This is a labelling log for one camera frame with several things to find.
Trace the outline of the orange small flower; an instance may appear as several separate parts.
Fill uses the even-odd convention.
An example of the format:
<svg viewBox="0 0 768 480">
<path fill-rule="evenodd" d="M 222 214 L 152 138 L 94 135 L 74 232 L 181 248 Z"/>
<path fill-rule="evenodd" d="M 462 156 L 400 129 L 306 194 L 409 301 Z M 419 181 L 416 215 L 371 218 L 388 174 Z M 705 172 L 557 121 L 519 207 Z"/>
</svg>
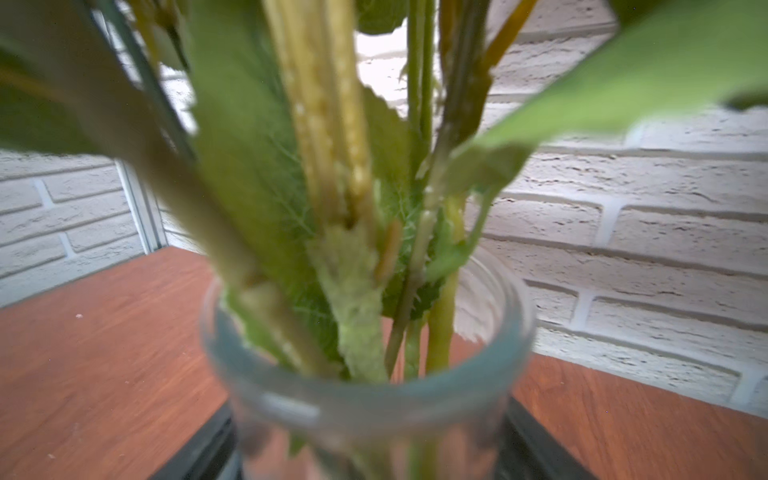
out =
<svg viewBox="0 0 768 480">
<path fill-rule="evenodd" d="M 351 377 L 384 384 L 378 207 L 351 1 L 267 1 L 317 235 L 307 244 Z"/>
</svg>

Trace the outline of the clear ribbed glass vase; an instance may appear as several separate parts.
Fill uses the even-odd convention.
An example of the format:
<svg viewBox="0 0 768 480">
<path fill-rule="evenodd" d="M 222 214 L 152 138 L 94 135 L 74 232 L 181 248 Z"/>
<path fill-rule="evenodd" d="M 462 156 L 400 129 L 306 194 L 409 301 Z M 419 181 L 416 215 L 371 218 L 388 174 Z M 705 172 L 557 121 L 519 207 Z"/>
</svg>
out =
<svg viewBox="0 0 768 480">
<path fill-rule="evenodd" d="M 393 385 L 306 378 L 244 344 L 218 283 L 201 337 L 232 410 L 244 479 L 490 479 L 535 335 L 526 283 L 486 249 L 461 269 L 451 366 Z"/>
</svg>

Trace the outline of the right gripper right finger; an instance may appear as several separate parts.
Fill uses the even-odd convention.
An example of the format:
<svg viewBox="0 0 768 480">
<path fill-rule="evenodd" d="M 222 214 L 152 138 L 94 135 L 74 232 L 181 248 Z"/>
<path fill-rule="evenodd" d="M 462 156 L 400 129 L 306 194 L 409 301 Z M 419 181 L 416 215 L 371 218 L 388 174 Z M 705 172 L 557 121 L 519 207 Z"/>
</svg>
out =
<svg viewBox="0 0 768 480">
<path fill-rule="evenodd" d="M 597 479 L 514 397 L 507 403 L 498 441 L 498 479 Z"/>
</svg>

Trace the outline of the orange sunflower stem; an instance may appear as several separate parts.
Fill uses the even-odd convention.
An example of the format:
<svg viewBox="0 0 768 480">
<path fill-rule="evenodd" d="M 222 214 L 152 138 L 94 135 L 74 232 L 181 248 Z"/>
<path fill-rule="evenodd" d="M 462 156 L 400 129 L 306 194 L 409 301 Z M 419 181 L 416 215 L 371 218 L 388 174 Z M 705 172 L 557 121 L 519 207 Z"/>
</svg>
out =
<svg viewBox="0 0 768 480">
<path fill-rule="evenodd" d="M 1 145 L 133 167 L 210 259 L 251 347 L 354 380 L 307 244 L 317 235 L 267 1 L 5 1 Z M 404 1 L 351 1 L 357 34 Z M 419 210 L 405 121 L 358 75 L 378 207 L 381 326 Z"/>
</svg>

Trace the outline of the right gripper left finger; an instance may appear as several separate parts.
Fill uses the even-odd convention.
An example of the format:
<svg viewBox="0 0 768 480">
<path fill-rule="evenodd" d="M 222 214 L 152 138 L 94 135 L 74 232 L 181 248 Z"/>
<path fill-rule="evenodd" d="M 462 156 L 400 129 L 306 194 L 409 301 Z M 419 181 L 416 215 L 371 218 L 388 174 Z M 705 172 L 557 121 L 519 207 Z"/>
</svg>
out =
<svg viewBox="0 0 768 480">
<path fill-rule="evenodd" d="M 239 479 L 232 410 L 225 402 L 150 479 Z"/>
</svg>

